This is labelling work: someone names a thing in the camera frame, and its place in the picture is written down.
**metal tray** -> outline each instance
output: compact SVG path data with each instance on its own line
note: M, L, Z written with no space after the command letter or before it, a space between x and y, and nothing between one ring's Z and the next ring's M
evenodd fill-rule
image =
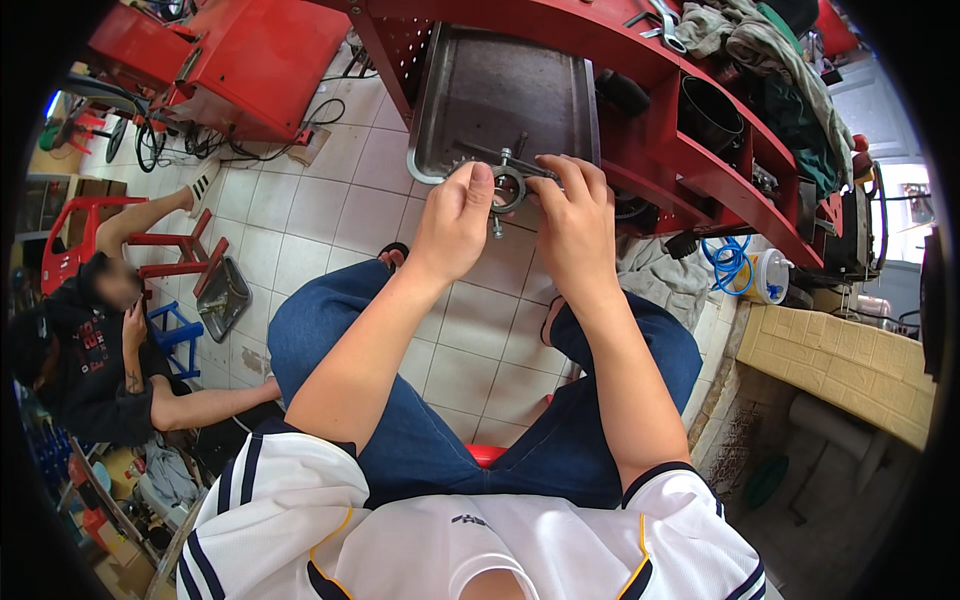
M421 183L443 182L463 140L494 150L577 156L599 166L593 66L537 43L438 23L423 66L410 130L407 169ZM517 142L526 132L522 156ZM497 156L477 156L497 162Z
M223 301L221 299L227 302L223 310L206 312L218 300ZM197 298L197 311L214 342L223 342L250 302L251 291L247 281L240 275L233 258L224 256Z

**hand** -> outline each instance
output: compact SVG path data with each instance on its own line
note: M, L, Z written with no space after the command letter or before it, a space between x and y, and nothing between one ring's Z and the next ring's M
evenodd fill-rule
M613 191L595 165L570 156L540 155L537 164L560 176L528 178L528 198L543 210L537 252L575 311L618 291L613 239Z
M143 296L136 300L133 307L128 308L123 316L123 351L137 351L143 341L147 339L147 322L143 317L140 302Z
M401 271L413 270L446 288L470 270L487 243L493 171L468 162L430 192L417 237Z

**white jersey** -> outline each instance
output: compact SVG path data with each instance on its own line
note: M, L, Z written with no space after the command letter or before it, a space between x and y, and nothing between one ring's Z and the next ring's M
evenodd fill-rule
M763 596L763 565L689 465L634 483L616 510L535 495L432 495L370 511L337 445L253 433L183 546L181 600L460 597L510 569L528 600Z

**blue hose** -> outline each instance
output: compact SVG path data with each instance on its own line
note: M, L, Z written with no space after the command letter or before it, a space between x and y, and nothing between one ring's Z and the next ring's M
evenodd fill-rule
M744 240L743 245L737 243L735 238L726 237L727 243L718 248L717 250L710 252L710 248L707 246L707 240L700 240L700 248L704 251L704 256L707 257L707 260L711 265L713 265L713 277L716 279L716 283L713 285L714 290L723 290L731 296L739 296L750 289L751 284L754 282L754 262L747 258L747 244L750 243L750 236L747 236L747 239ZM721 258L720 256L723 252L730 252L730 256L727 258ZM735 278L736 274L740 273L740 269L743 268L743 263L746 262L750 266L750 278L747 280L747 285L743 287L742 290L732 291L727 288L727 285L730 284Z

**wrench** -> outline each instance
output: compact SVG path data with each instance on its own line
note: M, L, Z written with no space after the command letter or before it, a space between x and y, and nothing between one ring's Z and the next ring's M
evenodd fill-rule
M663 26L655 34L653 33L656 30L650 30L649 32L644 32L641 34L643 37L653 37L661 36L663 38L663 44L673 50L678 54L686 54L686 46L684 43L679 41L674 35L673 28L680 24L680 16L670 7L666 6L663 3L663 0L650 0L650 4L653 5L657 12L660 13L660 16L663 18Z

